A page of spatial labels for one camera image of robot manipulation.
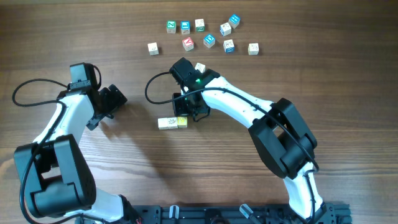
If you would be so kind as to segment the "wooden block green Z side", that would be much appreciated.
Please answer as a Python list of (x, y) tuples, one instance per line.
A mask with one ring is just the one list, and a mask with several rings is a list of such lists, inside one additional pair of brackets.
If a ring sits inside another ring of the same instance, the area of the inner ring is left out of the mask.
[(206, 70), (206, 66), (202, 63), (197, 63), (195, 65), (195, 70), (198, 70), (200, 73), (204, 73)]

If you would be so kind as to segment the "wooden block yellow top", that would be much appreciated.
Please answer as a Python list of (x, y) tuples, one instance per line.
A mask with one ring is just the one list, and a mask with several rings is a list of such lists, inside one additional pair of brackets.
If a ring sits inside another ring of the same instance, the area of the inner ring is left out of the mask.
[(187, 117), (183, 117), (183, 116), (177, 117), (177, 126), (178, 126), (178, 128), (186, 128), (188, 126)]

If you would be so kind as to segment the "wooden block letter M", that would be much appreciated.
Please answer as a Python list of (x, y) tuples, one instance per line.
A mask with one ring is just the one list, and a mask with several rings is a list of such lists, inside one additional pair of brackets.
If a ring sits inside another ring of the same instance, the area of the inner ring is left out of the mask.
[(168, 118), (159, 118), (157, 121), (158, 121), (159, 129), (168, 129), (169, 128)]

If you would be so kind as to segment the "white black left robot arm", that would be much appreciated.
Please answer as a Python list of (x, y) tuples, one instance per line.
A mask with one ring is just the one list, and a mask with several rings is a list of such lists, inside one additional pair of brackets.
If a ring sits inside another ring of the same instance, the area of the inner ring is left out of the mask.
[(32, 143), (17, 147), (14, 162), (21, 181), (19, 203), (24, 218), (56, 218), (58, 223), (140, 223), (142, 218), (122, 195), (96, 187), (78, 146), (85, 128), (94, 130), (125, 102), (115, 85), (101, 87), (97, 66), (70, 66), (71, 82), (53, 101), (57, 109)]

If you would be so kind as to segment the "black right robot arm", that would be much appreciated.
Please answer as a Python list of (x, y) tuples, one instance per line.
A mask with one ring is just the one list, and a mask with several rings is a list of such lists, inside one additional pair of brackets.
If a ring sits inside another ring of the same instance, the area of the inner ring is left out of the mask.
[(214, 109), (248, 129), (261, 161), (284, 181), (292, 211), (315, 223), (323, 204), (313, 176), (319, 170), (314, 155), (317, 140), (294, 104), (285, 98), (274, 103), (252, 96), (214, 70), (195, 69), (185, 58), (169, 72), (181, 87), (177, 100), (189, 115)]

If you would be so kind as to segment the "wooden block green V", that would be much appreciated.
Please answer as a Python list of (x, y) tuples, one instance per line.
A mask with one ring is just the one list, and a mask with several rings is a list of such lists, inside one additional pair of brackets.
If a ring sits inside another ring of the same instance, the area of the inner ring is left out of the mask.
[(177, 117), (167, 118), (167, 124), (169, 129), (177, 129), (178, 128), (178, 119)]

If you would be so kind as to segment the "wooden block red top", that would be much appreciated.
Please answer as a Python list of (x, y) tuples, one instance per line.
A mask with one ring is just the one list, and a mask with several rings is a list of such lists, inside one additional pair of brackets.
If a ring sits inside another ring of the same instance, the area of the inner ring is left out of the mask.
[(190, 37), (187, 37), (187, 38), (183, 39), (182, 40), (182, 45), (183, 45), (183, 48), (186, 51), (193, 50), (194, 46), (195, 46), (193, 40)]

